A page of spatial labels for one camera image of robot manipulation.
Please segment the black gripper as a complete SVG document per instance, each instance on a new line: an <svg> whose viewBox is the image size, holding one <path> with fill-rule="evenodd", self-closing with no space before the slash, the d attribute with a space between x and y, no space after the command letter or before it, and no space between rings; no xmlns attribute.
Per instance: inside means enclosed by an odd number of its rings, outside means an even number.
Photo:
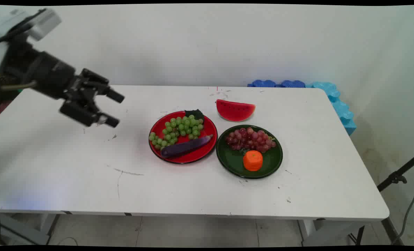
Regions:
<svg viewBox="0 0 414 251"><path fill-rule="evenodd" d="M67 100L60 112L87 127L106 124L115 128L120 123L119 119L100 111L94 103L81 103L89 100L86 89L94 91L94 95L107 96L122 103L124 95L116 92L107 78L89 69L78 74L68 63L36 50L26 41L13 42L2 62L1 90L9 92L28 88L56 100Z"/></svg>

